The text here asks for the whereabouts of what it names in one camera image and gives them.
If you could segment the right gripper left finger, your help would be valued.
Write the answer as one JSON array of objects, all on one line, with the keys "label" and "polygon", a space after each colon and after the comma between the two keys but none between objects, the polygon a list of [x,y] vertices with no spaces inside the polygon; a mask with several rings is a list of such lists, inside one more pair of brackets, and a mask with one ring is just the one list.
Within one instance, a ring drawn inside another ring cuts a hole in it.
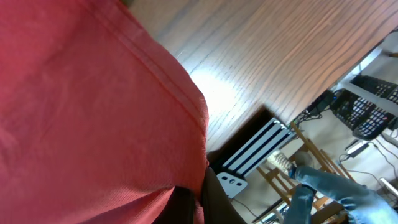
[{"label": "right gripper left finger", "polygon": [[193,224],[195,196],[189,189],[175,187],[166,206],[153,224]]}]

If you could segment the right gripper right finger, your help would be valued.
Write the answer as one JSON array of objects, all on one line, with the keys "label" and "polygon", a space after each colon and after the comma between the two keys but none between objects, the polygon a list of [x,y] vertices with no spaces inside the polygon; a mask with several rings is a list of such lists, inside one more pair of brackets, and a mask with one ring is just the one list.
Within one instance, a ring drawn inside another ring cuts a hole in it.
[{"label": "right gripper right finger", "polygon": [[202,186],[201,205],[205,224],[245,224],[234,209],[211,167],[205,172]]}]

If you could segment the red printed t-shirt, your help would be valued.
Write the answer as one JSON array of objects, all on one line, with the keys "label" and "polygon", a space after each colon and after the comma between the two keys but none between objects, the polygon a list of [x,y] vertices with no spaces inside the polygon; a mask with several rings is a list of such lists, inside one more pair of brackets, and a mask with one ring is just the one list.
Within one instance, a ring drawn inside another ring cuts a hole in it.
[{"label": "red printed t-shirt", "polygon": [[119,1],[1,2],[1,222],[152,223],[208,165],[208,111]]}]

